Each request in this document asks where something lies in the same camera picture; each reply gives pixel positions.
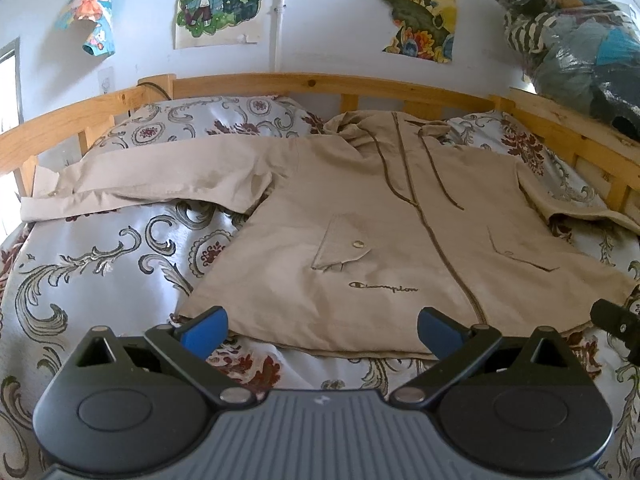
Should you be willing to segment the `floral pillow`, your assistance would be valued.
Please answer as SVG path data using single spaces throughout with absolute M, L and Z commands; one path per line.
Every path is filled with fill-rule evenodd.
M 209 96 L 145 104 L 91 149 L 102 153 L 217 134 L 287 139 L 322 133 L 322 119 L 286 96 Z
M 492 110 L 450 118 L 447 124 L 448 143 L 516 157 L 554 198 L 578 207 L 604 205 L 595 188 L 511 115 Z

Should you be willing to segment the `orange haired anime poster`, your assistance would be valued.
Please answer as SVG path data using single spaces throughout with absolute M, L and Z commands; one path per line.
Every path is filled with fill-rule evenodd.
M 70 0 L 55 22 L 57 29 L 73 24 L 91 25 L 82 50 L 94 58 L 108 58 L 115 53 L 112 0 Z

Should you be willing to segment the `floral pillow left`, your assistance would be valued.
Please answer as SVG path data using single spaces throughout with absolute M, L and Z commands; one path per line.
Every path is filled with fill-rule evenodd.
M 209 96 L 145 104 L 91 149 L 102 153 L 217 134 L 287 139 L 322 133 L 322 119 L 286 96 Z

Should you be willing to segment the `floral patterned white bedspread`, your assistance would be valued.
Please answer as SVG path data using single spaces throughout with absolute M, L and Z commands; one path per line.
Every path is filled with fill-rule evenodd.
M 172 202 L 23 223 L 11 235 L 1 226 L 1 479 L 39 479 L 47 469 L 32 411 L 85 332 L 104 324 L 137 335 L 169 321 L 243 222 L 212 204 Z M 552 230 L 639 281 L 639 240 L 631 232 L 568 219 Z M 614 415 L 600 471 L 639 479 L 639 367 L 600 330 L 567 339 Z M 209 363 L 258 392 L 359 388 L 384 396 L 431 364 L 319 358 L 244 337 L 232 337 Z

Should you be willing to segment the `plastic bag of clothes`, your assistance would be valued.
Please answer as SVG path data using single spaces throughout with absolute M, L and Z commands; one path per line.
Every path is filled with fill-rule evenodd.
M 639 29 L 610 0 L 496 0 L 540 96 L 639 139 Z

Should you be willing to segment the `blond chibi character poster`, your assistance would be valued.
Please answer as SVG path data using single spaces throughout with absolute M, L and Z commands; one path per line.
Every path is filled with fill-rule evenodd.
M 258 44 L 264 26 L 262 0 L 177 0 L 177 49 Z

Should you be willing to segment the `floral pillow right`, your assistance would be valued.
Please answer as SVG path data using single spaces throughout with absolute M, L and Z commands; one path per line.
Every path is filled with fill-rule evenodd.
M 516 157 L 554 198 L 578 207 L 604 205 L 595 188 L 511 115 L 492 110 L 450 118 L 447 124 L 448 143 Z

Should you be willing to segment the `landscape poster on wall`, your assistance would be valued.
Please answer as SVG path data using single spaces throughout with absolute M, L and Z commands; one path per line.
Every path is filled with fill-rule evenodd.
M 456 0 L 384 0 L 397 32 L 386 53 L 447 64 L 452 61 Z

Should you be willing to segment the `wooden bed frame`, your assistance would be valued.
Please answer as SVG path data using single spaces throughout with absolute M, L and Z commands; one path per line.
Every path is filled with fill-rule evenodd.
M 249 73 L 179 78 L 146 77 L 136 86 L 96 96 L 25 122 L 1 136 L 2 174 L 14 174 L 18 192 L 32 194 L 38 155 L 68 138 L 81 151 L 114 126 L 116 117 L 145 104 L 202 96 L 335 94 L 343 113 L 359 110 L 362 99 L 399 101 L 404 112 L 425 120 L 444 118 L 448 110 L 480 113 L 501 110 L 539 136 L 605 200 L 608 208 L 639 218 L 639 145 L 617 130 L 542 96 L 510 89 L 506 96 L 471 96 L 441 88 L 368 77 Z

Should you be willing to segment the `white wall pipe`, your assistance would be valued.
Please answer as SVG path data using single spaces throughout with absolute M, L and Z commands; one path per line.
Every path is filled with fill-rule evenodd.
M 271 73 L 279 73 L 282 65 L 282 28 L 283 17 L 286 9 L 286 0 L 272 0 L 270 16 L 270 46 L 269 46 L 269 70 Z

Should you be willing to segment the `white wall socket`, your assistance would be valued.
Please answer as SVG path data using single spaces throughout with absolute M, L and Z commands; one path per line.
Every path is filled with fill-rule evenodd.
M 111 93 L 115 90 L 115 71 L 113 66 L 102 68 L 98 71 L 99 89 L 101 94 Z

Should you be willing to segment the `beige Champion hooded jacket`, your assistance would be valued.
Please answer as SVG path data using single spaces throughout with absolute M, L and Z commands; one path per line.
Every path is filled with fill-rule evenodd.
M 554 217 L 610 220 L 553 197 L 524 162 L 444 145 L 446 127 L 403 114 L 337 116 L 321 136 L 221 133 L 39 170 L 27 221 L 165 200 L 245 217 L 179 306 L 213 306 L 238 334 L 331 354 L 423 351 L 425 307 L 512 336 L 584 326 L 593 303 L 625 301 L 632 277 L 550 230 Z

